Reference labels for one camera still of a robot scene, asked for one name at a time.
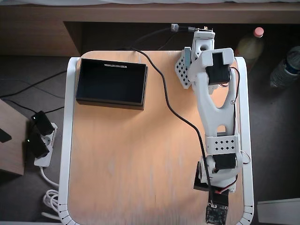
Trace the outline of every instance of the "circuit board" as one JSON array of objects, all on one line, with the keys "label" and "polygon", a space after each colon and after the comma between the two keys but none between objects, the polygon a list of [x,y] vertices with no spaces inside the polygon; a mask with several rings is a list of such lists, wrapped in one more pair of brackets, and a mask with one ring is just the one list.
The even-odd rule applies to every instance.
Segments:
[{"label": "circuit board", "polygon": [[212,207],[208,203],[206,207],[206,223],[215,225],[225,225],[228,207],[224,205],[215,205]]}]

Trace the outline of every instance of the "wooden table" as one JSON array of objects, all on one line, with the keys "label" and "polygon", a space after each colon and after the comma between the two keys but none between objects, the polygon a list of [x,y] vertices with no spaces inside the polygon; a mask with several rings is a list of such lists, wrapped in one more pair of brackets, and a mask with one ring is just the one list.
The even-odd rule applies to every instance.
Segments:
[{"label": "wooden table", "polygon": [[[174,65],[180,51],[146,52],[164,73],[170,104],[204,129],[193,91]],[[148,65],[144,111],[74,102],[68,212],[81,225],[206,224],[208,193],[193,189],[201,156],[196,132],[167,108],[160,75],[137,52],[94,51],[81,58]],[[77,76],[80,61],[77,64]],[[227,89],[212,99],[221,106]],[[242,176],[229,194],[228,225],[243,213]]]}]

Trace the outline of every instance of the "black plug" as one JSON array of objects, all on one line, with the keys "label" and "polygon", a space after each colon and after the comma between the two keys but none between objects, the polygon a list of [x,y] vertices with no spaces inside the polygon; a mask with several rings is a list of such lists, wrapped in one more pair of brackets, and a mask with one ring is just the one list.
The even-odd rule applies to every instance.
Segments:
[{"label": "black plug", "polygon": [[45,157],[49,153],[49,150],[47,149],[41,136],[37,133],[30,134],[29,138],[26,140],[26,143],[28,149],[33,153],[35,158]]},{"label": "black plug", "polygon": [[43,136],[49,135],[54,131],[54,127],[43,111],[34,114],[31,119]]}]

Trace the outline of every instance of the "water bottle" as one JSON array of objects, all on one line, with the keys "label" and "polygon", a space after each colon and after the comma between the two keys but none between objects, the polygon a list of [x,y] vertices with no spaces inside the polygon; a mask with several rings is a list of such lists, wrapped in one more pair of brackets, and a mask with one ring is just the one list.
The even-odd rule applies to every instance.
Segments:
[{"label": "water bottle", "polygon": [[273,70],[270,85],[275,88],[286,88],[300,76],[300,46],[292,48],[285,59]]},{"label": "water bottle", "polygon": [[243,37],[234,51],[235,56],[242,56],[246,61],[247,71],[250,72],[253,65],[263,52],[263,36],[264,30],[256,27],[253,33]]}]

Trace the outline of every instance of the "black tray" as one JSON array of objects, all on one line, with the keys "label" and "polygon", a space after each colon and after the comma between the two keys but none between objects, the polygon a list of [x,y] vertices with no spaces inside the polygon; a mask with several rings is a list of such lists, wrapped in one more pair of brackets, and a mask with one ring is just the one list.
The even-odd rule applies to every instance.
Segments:
[{"label": "black tray", "polygon": [[82,59],[76,100],[83,105],[144,109],[146,64]]}]

